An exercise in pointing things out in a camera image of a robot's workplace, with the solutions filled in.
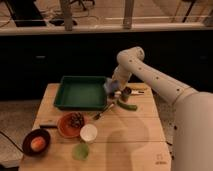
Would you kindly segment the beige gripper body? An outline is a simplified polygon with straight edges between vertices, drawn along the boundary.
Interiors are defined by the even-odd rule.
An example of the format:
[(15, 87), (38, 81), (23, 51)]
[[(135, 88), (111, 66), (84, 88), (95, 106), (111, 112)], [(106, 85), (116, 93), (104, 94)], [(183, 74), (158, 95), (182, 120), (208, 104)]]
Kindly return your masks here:
[(120, 90), (123, 90), (130, 79), (130, 73), (125, 70), (123, 67), (117, 66), (113, 72), (112, 80), (118, 82)]

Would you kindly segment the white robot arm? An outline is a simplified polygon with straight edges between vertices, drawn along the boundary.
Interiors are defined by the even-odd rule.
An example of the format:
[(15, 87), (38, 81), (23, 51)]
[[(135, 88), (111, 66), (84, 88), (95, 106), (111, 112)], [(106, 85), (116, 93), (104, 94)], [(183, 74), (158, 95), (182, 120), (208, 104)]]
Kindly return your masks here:
[(171, 171), (213, 171), (213, 93), (198, 91), (148, 66), (144, 57), (139, 46), (120, 51), (112, 78), (123, 90), (135, 75), (173, 106)]

